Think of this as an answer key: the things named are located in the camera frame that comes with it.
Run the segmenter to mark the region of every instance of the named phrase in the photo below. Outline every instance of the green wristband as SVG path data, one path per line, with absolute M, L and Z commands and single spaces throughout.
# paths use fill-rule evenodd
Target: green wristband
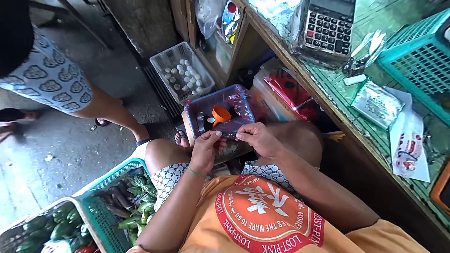
M 206 175 L 198 174 L 197 172 L 193 171 L 189 165 L 188 165 L 188 169 L 192 172 L 192 174 L 194 174 L 196 176 L 206 177 Z

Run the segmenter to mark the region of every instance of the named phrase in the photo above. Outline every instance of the white paper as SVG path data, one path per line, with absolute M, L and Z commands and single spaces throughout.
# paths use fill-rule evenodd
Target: white paper
M 403 124 L 405 123 L 406 117 L 414 117 L 412 114 L 412 97 L 410 93 L 406 93 L 403 91 L 399 91 L 396 89 L 392 89 L 389 87 L 385 87 L 387 91 L 397 97 L 400 101 L 405 103 L 402 111 L 399 113 L 396 121 L 392 124 L 389 130 L 389 140 L 391 143 L 391 159 L 394 161 L 394 156 L 396 155 L 397 146 L 400 140 L 400 134 L 402 132 Z M 401 171 L 393 164 L 392 170 L 395 175 L 400 175 Z M 420 154 L 417 162 L 416 169 L 414 174 L 411 176 L 411 179 L 416 179 L 424 182 L 430 182 L 430 172 L 428 171 L 428 163 L 427 157 L 425 155 L 425 151 L 422 149 L 422 153 Z

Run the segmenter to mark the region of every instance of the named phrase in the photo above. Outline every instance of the concrete floor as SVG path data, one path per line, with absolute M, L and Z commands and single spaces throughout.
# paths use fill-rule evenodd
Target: concrete floor
M 113 97 L 126 98 L 127 108 L 147 123 L 153 138 L 170 138 L 175 128 L 135 58 L 98 6 L 71 1 L 88 23 L 114 47 L 102 45 L 74 18 L 61 16 L 42 32 L 85 71 L 95 85 Z M 41 109 L 36 122 L 22 124 L 23 135 L 0 144 L 0 230 L 55 200 L 70 196 L 127 158 L 135 149 L 130 131 L 114 124 L 88 131 L 93 119 L 66 115 L 0 89 L 0 108 Z M 47 155 L 55 158 L 49 162 Z

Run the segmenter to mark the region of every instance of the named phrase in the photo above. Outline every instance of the teal plastic basket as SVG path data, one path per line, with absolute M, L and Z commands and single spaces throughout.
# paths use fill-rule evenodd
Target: teal plastic basket
M 450 96 L 450 43 L 443 38 L 449 25 L 447 9 L 402 28 L 388 41 L 378 64 L 450 126 L 450 113 L 441 106 Z
M 82 194 L 74 196 L 88 218 L 85 222 L 94 230 L 93 238 L 97 239 L 97 245 L 101 244 L 107 253 L 125 253 L 131 248 L 131 244 L 124 230 L 117 228 L 119 218 L 107 209 L 106 204 L 100 197 L 95 196 L 95 193 L 103 188 L 108 188 L 110 185 L 115 185 L 121 179 L 121 176 L 141 166 L 149 174 L 144 160 L 140 158 L 128 159 L 80 190 L 84 191 Z

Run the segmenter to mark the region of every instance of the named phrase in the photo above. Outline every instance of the white chinese character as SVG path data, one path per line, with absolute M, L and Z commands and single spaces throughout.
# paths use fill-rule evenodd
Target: white chinese character
M 256 188 L 246 187 L 244 188 L 244 191 L 236 191 L 236 193 L 249 196 L 248 200 L 254 204 L 247 208 L 249 212 L 258 210 L 259 214 L 263 214 L 266 213 L 264 210 L 265 208 L 270 209 L 267 206 L 267 202 L 263 198 L 264 196 L 267 196 L 267 194 L 264 193 L 260 186 L 257 186 Z
M 267 185 L 269 186 L 269 189 L 273 194 L 273 195 L 268 194 L 267 197 L 274 201 L 272 203 L 272 205 L 274 207 L 277 207 L 277 209 L 275 209 L 275 212 L 277 212 L 283 216 L 289 217 L 289 215 L 287 213 L 285 213 L 283 210 L 280 209 L 280 207 L 282 207 L 284 205 L 284 202 L 286 202 L 286 200 L 289 198 L 289 196 L 283 195 L 280 200 L 280 190 L 281 189 L 278 187 L 275 187 L 276 190 L 274 190 L 273 184 L 271 184 L 269 182 L 267 182 Z

